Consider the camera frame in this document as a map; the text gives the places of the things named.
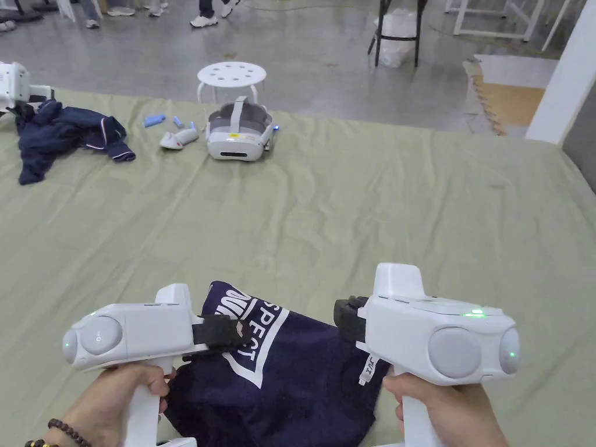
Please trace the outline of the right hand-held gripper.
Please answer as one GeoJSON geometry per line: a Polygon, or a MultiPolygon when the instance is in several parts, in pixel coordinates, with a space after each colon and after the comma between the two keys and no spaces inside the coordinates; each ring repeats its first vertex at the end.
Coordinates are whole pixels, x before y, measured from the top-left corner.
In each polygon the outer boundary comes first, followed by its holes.
{"type": "MultiPolygon", "coordinates": [[[[405,373],[438,386],[482,384],[512,377],[520,357],[516,323],[499,308],[427,295],[420,269],[381,263],[373,292],[334,304],[340,334],[368,353],[359,383],[372,379],[378,361],[390,377],[405,373]]],[[[404,446],[444,446],[427,407],[405,396],[404,446]]]]}

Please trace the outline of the person's left hand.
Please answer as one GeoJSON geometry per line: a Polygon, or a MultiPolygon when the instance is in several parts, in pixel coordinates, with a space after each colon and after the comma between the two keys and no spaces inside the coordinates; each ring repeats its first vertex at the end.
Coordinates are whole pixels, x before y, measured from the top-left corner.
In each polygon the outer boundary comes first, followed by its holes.
{"type": "Polygon", "coordinates": [[[167,408],[168,382],[175,376],[173,367],[165,373],[157,366],[139,363],[104,370],[60,420],[92,446],[118,446],[135,390],[141,387],[158,397],[154,414],[160,420],[167,408]]]}

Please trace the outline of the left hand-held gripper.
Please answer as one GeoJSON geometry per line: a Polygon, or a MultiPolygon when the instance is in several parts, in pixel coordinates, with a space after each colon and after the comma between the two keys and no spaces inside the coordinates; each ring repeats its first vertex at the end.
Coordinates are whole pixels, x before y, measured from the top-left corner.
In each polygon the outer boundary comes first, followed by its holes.
{"type": "Polygon", "coordinates": [[[152,303],[110,304],[86,315],[65,333],[62,351],[80,371],[143,363],[169,373],[178,357],[227,352],[250,341],[245,321],[195,315],[188,285],[173,283],[152,303]]]}

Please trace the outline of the person's right hand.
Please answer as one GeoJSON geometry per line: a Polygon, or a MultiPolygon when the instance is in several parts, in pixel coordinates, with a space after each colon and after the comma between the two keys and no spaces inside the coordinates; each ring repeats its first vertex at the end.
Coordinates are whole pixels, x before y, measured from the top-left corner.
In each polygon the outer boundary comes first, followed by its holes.
{"type": "Polygon", "coordinates": [[[405,396],[421,401],[444,446],[508,446],[491,402],[480,384],[438,386],[408,373],[386,376],[383,387],[399,402],[400,431],[406,432],[405,396]]]}

